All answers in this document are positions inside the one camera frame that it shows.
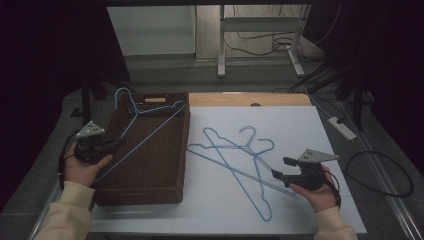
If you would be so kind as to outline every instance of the power strip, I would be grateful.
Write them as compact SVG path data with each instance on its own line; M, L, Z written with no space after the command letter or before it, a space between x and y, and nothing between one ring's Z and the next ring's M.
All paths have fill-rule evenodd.
M337 131L339 131L339 133L341 133L348 141L355 139L356 135L343 123L337 123L337 120L338 119L336 117L332 117L328 119L328 122L333 125L333 127L336 128Z

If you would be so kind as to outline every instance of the black cable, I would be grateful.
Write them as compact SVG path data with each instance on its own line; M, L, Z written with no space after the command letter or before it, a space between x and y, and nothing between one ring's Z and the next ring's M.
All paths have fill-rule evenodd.
M249 51L241 49L241 48L231 47L230 45L228 45L227 41L225 41L225 38L224 38L224 43L229 49L245 52L245 53L255 55L255 56L265 56L265 55L269 55L269 54L274 52L274 51L270 51L270 52L266 52L266 53L252 53L252 52L249 52Z
M271 5L268 5L268 8L266 9L266 11L264 13L262 13L261 17L263 17L265 14L267 14L269 12L270 8L271 8ZM242 17L242 15L239 13L238 6L233 5L233 15L234 15L234 17L236 16L236 10L235 9L237 9L237 15Z
M237 36L240 39L251 40L251 39L256 39L256 38L270 37L270 36L274 36L274 35L283 35L283 34L290 34L290 33L293 33L293 32L269 33L269 34L263 34L263 35L253 36L253 37L242 37L242 36L240 36L239 32L237 32Z
M362 155L362 154L365 154L365 153L372 153L372 154L380 155L380 156L382 156L382 157L385 157L386 159L388 159L388 160L389 160L389 161L391 161L392 163L394 163L394 164L395 164L395 165L396 165L396 166L397 166L397 167L398 167L398 168L399 168L399 169L403 172L403 174L404 174L404 175L406 176L406 178L408 179L409 186L410 186L409 191L407 191L407 192L406 192L406 193L404 193L404 194L394 194L394 193L384 192L384 191L381 191L381 190L379 190L379 189L373 188L373 187L371 187L371 186L367 185L366 183L359 181L357 178L353 177L352 175L350 175L348 171L349 171L349 166L350 166L350 164L352 163L353 159L355 159L357 156ZM352 180L354 180L355 182L359 183L360 185L362 185L362 186L363 186L363 187L365 187L366 189L368 189L368 190L370 190L370 191L373 191L373 192L377 192L377 193L384 194L384 195L386 195L386 196L405 198L405 197L410 196L410 195L414 192L414 183L412 182L412 179L411 179L411 177L409 176L409 174L406 172L406 170L405 170L405 169L404 169L404 168L403 168L403 167L402 167L399 163L397 163L395 160L393 160L393 159L392 159L392 158L390 158L389 156L387 156L387 155L385 155L385 154L383 154L383 153L380 153L380 152L371 151L371 150L366 150L366 151L361 151L361 152L358 152L358 153L354 154L351 158L349 158L349 160L348 160L348 162L347 162L347 165L346 165L346 168L345 168L345 170L344 170L343 174L345 175L345 178L346 178L346 176L350 177Z
M288 38L288 37L279 37L279 38L274 38L275 34L272 35L272 45L271 45L271 49L275 52L287 52L289 50L289 48L287 47L287 45L293 45L293 38ZM280 42L279 40L289 40L290 42Z
M305 87L309 87L309 85L311 85L311 84L313 84L313 83L316 83L316 82L318 82L318 80L320 80L320 79L322 79L324 76L326 76L327 74L329 74L330 72L332 72L333 71L333 68L332 68L332 66L327 66L327 71L326 72L324 72L324 73L322 73L322 71L324 71L324 70L322 70L322 71L320 71L320 75L319 76L317 76L316 78L314 78L314 79L312 79L312 80L310 80L307 84L306 84L306 86Z
M333 106L333 108L334 109L336 109L340 114L342 114L342 117L340 117L340 118L337 118L338 120L337 120L337 123L338 124L340 124L340 123L342 123L345 119L346 119L346 114L342 111L342 110L340 110L336 105L334 105L332 102L330 102L329 100L327 100L327 99L325 99L325 98L322 98L322 97L320 97L320 96L318 96L318 95L315 95L317 98L319 98L319 99L321 99L321 100L323 100L323 101L325 101L325 102L327 102L328 104L330 104L331 106Z
M334 194L334 197L336 198L336 204L337 207L341 207L342 205L342 198L340 197L340 191L338 189L336 189L336 187L334 186L334 184L332 184L330 181L328 181L326 178L322 179L325 183L325 185L327 185L331 191Z
M292 11L292 15L294 17L294 11L293 11L293 5L290 5L290 10Z
M69 158L74 157L74 156L75 156L74 154L69 155L69 156L67 156L66 158L64 158L63 160L64 160L64 161L66 161L66 159L69 159Z
M59 177L59 184L62 190L64 187L63 185L64 181L65 181L65 160L69 158L69 157L65 158L66 149L68 148L68 144L71 138L73 138L74 135L77 134L78 132L79 130L75 130L66 138L65 143L63 144L63 147L62 147L62 152L60 153L60 156L59 156L57 176Z
M303 171L307 171L309 174L315 175L316 178L320 179L325 185L327 185L330 190L333 192L333 195L336 199L336 204L337 207L340 208L340 206L342 205L342 198L340 196L340 184L339 184L339 180L337 180L336 176L334 176L334 174L332 174L331 172L325 171L325 170L321 170L324 173L324 177L322 176L322 172L315 172L309 169L303 169ZM337 183L337 188L336 186L334 186L333 183L331 183L329 180L327 180L327 178L325 177L325 173L330 174L331 176L333 176L333 178L336 180Z
M324 69L330 67L329 62L324 62L321 64L318 68L316 68L313 72L309 73L305 77L303 77L299 82L295 83L293 86L290 87L288 93L294 93L294 90L296 90L297 87L307 82L312 77L316 76L320 72L322 72Z
M277 90L287 90L289 88L274 88L271 93L275 93Z
M307 62L307 63L314 63L314 62L323 62L323 61L328 60L328 58L325 54L324 55L318 55L318 57L305 56L303 45L300 44L300 42L299 42L299 45L300 45L300 50L298 50L298 53L299 53L298 57L301 61Z

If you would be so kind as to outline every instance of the cord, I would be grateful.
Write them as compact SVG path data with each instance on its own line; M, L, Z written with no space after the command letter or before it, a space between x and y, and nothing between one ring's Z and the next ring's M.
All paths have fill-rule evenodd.
M321 170L324 173L330 174L336 180L337 188L336 188L336 186L334 186L333 183L331 183L330 181L328 181L325 176L323 177L322 175L320 175L320 173L322 173L321 171L319 173L317 173L315 171L312 171L312 170L307 170L307 171L308 171L308 173L310 173L312 175L315 175L316 178L319 178L325 185L327 185L331 189L331 191L334 194L334 197L336 198L337 207L340 208L340 206L342 205L342 198L340 196L340 184L339 184L339 180L336 178L336 176L334 174L332 174L331 172L329 172L329 171Z
M306 94L311 98L311 100L315 103L315 105L321 110L321 111L323 111L322 109L321 109L321 107L319 107L319 105L317 104L317 102L312 98L312 96L311 95L309 95L307 92L306 92ZM342 117L339 117L339 118L337 118L338 120L337 120L337 123L338 124L341 124L345 119L346 119L346 114L342 111L342 110L340 110L338 107L336 107L336 105L334 105L332 102L330 102L330 101L328 101L327 99L325 99L325 98L322 98L322 97L320 97L320 96L318 96L318 95L315 95L317 98L319 98L319 99L321 99L322 101L325 101L325 102L327 102L328 104L330 104L334 109L336 109L341 115L342 115Z
M290 10L291 10L292 15L294 17L293 4L290 4Z
M270 36L274 36L274 35L282 35L282 34L290 34L290 33L293 33L293 32L269 33L269 34L263 34L263 35L253 36L253 37L242 37L242 36L240 36L240 33L237 32L237 36L241 39L244 39L244 40L251 40L251 39L256 39L256 38L270 37Z
M323 61L328 60L328 58L325 54L324 55L316 54L316 55L305 56L303 45L300 42L299 42L299 45L300 45L300 51L298 51L298 53L299 53L298 57L301 61L307 62L307 63L313 63L313 62L323 62Z
M273 53L273 52L274 52L274 51L272 50L272 51L270 51L270 52L266 52L266 53L253 53L253 52L249 52L249 51L247 51L247 50L241 49L241 48L231 47L230 45L228 45L228 43L227 43L227 41L225 40L225 38L224 38L224 43L225 43L225 45L226 45L229 49L237 50L237 51L241 51L241 52L245 52L245 53L248 53L248 54L251 54L251 55L255 55L255 56L265 56L265 55L269 55L269 54L271 54L271 53Z
M339 9L337 10L336 17L335 17L335 19L334 19L334 21L333 21L333 24L332 24L332 25L331 25L331 27L330 27L330 30L328 30L327 34L325 34L325 35L324 35L324 37L322 37L320 40L318 40L318 41L314 42L314 45L316 45L316 44L320 43L322 40L324 40L324 39L328 36L328 34L330 34L330 32L333 30L334 25L336 25L337 19L339 18L339 13L340 13L340 9L341 9L341 8L342 8L342 5L340 4L340 5L339 5Z
M74 156L68 156L65 158L65 153L66 153L66 149L68 148L68 144L69 141L71 140L71 138L73 138L75 136L75 134L77 134L79 132L79 130L75 130L73 131L65 140L65 143L63 144L62 147L62 151L60 153L59 156L59 164L58 164L58 170L57 170L57 175L59 177L59 184L60 184L60 188L63 190L64 187L64 181L65 181L65 160Z
M304 84L305 82L307 82L309 79L311 79L312 77L314 77L315 75L319 74L320 72L322 72L324 69L328 68L330 66L329 62L324 62L323 64L321 64L318 68L316 68L313 72L311 72L310 74L308 74L307 76L303 77L302 80L300 80L299 82L295 83L293 86L290 87L288 93L294 93L294 90L296 90L296 88L302 84Z
M261 17L265 16L269 12L270 8L271 8L271 5L268 5L268 8L266 9L266 11L264 13L261 14ZM233 5L234 17L236 16L236 11L237 11L237 15L242 17L242 15L239 13L238 5Z
M325 115L327 115L328 116L328 118L331 118L331 115L330 114L328 114L326 111L324 111L324 109L322 109L321 108L321 106L315 101L315 99L313 98L313 97L311 97L311 95L309 95L309 93L308 93L308 90L307 90L307 87L305 87L305 93L306 93L306 95L308 95L308 97L312 100L312 102L314 102L315 103L315 106L317 106L317 108L319 109L319 110L321 110L321 112L323 112Z
M409 182L409 190L406 192L406 193L404 193L404 194L394 194L394 193L388 193L388 192L384 192L384 191L381 191L381 190L379 190L379 189L376 189L376 188L373 188L373 187L371 187L371 186L369 186L368 184L366 184L366 183L364 183L364 182L361 182L361 181L359 181L357 178L355 178L355 177L353 177L352 175L350 175L349 174L349 166L350 166L350 164L352 163L352 161L356 158L356 157L358 157L359 155L362 155L362 154L365 154L365 153L371 153L371 154L377 154L377 155L380 155L380 156L382 156L382 157L385 157L386 159L388 159L389 161L391 161L392 163L394 163L401 171L402 171L402 173L406 176L406 178L408 179L408 182ZM370 190L370 191L373 191L373 192L376 192L376 193L380 193L380 194L383 194L383 195L386 195L386 196L390 196L390 197L400 197L400 198L405 198L405 197L408 197L408 196L410 196L413 192L414 192L414 183L412 182L412 179L411 179L411 177L409 176L409 174L406 172L406 170L399 164L399 163L397 163L395 160L393 160L392 158L390 158L389 156L387 156L387 155L385 155L385 154L383 154L383 153L380 153L380 152L377 152L377 151L371 151L371 150L366 150L366 151L361 151L361 152L358 152L358 153L356 153L356 154L354 154L351 158L349 158L349 160L348 160L348 162L347 162L347 165L346 165L346 168L345 168L345 170L344 170L344 172L343 172L343 174L345 175L345 178L346 178L346 176L348 176L348 177L350 177L352 180L354 180L355 182L357 182L357 183L359 183L360 185L362 185L363 187L365 187L366 189L368 189L368 190Z
M289 88L274 88L271 93L275 93L278 90L289 89Z
M287 45L293 45L293 38L287 38L287 37L279 37L279 38L274 38L275 34L272 35L272 46L271 49L275 52L287 52L289 50ZM279 40L289 40L290 43L288 42L280 42Z
M306 84L306 87L309 87L309 85L311 85L311 84L313 84L313 83L316 83L318 80L320 80L321 78L323 78L324 76L326 76L327 74L329 74L331 71L333 71L333 68L331 67L331 66L328 66L327 68L327 71L326 72L323 72L323 71L321 71L320 73L319 73L319 75L315 78L315 79L312 79L312 80L310 80L307 84Z

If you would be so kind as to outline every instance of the dark background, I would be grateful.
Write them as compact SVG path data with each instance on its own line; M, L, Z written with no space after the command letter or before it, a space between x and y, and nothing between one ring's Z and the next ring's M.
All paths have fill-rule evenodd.
M0 17L3 208L83 76L102 99L101 82L129 74L105 7L2 2Z
M320 40L331 28L337 9L337 5L312 5L303 35L311 42ZM381 13L384 22L360 60L364 92L374 98L364 99L364 104L373 101L372 111L380 124L423 174L423 1L342 4L333 30L317 46L330 55L337 69L342 69L366 44ZM358 77L357 72L349 75ZM354 84L344 85L354 91Z

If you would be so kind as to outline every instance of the floor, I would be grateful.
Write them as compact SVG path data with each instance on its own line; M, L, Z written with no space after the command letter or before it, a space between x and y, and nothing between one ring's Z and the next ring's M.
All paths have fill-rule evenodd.
M279 6L269 7L261 6L255 14L268 14L278 12ZM198 9L198 22L201 24L200 12L205 9ZM283 8L284 14L290 14L291 8ZM227 8L227 14L233 14L232 6ZM216 7L205 10L209 14L216 15ZM236 9L236 15L246 15L248 10L243 8ZM299 9L293 7L293 13L296 14ZM130 72L131 79L137 89L142 92L267 92L279 93L286 92L288 88L299 81L294 73L291 62L286 54L274 54L266 57L250 56L249 54L239 53L238 51L227 51L227 57L231 61L227 62L227 75L225 78L217 76L216 54L217 45L215 40L205 42L209 37L203 38L201 29L214 29L214 27L200 28L197 33L197 52L196 59L193 56L135 56L127 57L126 62ZM267 51L269 50L265 43L252 44L250 40L240 40L237 35L228 36L228 43L234 44L239 48L248 49L249 51ZM310 73L320 66L320 62L302 62L302 66L306 73ZM362 123L364 131L359 132L352 120L350 99L347 101L336 101L334 98L334 90L337 83L329 85L321 91L313 94L311 98L316 101L319 106L320 116L323 125L327 131L329 140L333 146L334 152L341 157L341 167L346 167L347 161L354 154L366 149L383 152L393 159L396 159L407 171L412 178L416 188L414 193L402 199L407 213L414 219L416 226L421 233L424 232L424 189L421 187L424 183L423 176L417 171L408 157L396 145L393 139L380 126L373 116L368 106L363 108ZM93 114L102 111L101 103L92 99ZM56 146L56 142L62 142L66 138L69 131L79 119L69 117L70 111L74 107L80 107L80 93L77 91L70 94L64 101L64 112L52 133L48 144L37 158L31 171L28 173L19 189L12 197L5 209L2 211L0 220L0 238L1 239L28 239L29 234L38 219L40 211L44 207L52 186L56 181L56 165L51 160L51 156L57 156L60 147ZM356 141L346 141L330 124L328 124L328 115L338 116L346 114L347 118L344 122L357 135ZM387 158L381 158L382 168L393 180L393 185L399 191L406 191L407 182L402 174L399 174L397 166L386 161ZM373 171L373 162L375 159L364 156L359 157L352 164L351 172L357 178L379 187L378 177ZM389 197L371 192L361 185L347 178L349 189L354 196L357 208L361 218L368 230L368 234L360 235L359 239L423 239L423 237L411 238L405 234L400 221L402 219L394 213L396 208L393 201ZM149 237L140 236L117 236L117 235L99 235L90 234L88 239L150 239ZM152 239L165 240L169 238L155 237ZM312 239L312 236L281 236L280 239Z

